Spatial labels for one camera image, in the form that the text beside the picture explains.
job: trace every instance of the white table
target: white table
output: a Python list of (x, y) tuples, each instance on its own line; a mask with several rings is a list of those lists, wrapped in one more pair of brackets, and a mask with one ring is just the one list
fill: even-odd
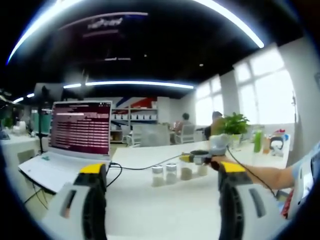
[[(28, 181), (18, 170), (18, 165), (21, 164), (18, 153), (34, 150), (37, 154), (40, 150), (40, 142), (37, 137), (29, 137), (27, 135), (10, 135), (9, 140), (0, 141), (3, 156), (6, 163), (6, 173), (11, 182), (13, 189), (16, 191), (20, 199), (24, 202), (32, 195), (35, 190), (30, 181)], [(42, 138), (43, 149), (48, 148), (48, 138)]]
[[(285, 168), (289, 142), (284, 144), (283, 157), (254, 154), (254, 145), (243, 144), (232, 154), (242, 163), (254, 166)], [(182, 152), (207, 149), (208, 143), (118, 148), (113, 162), (128, 168), (143, 168), (177, 156)], [(169, 162), (178, 162), (178, 158)], [(111, 168), (110, 182), (119, 170)], [(218, 173), (209, 169), (208, 175), (175, 185), (151, 187), (150, 169), (123, 170), (122, 175), (108, 188), (106, 199), (106, 232), (108, 239), (149, 240), (212, 240), (218, 239), (221, 229)]]

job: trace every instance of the laptop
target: laptop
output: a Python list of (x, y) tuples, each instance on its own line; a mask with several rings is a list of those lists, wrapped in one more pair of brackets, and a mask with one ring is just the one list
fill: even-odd
[(18, 166), (41, 187), (58, 192), (81, 168), (110, 163), (112, 101), (58, 101), (53, 104), (48, 151)]

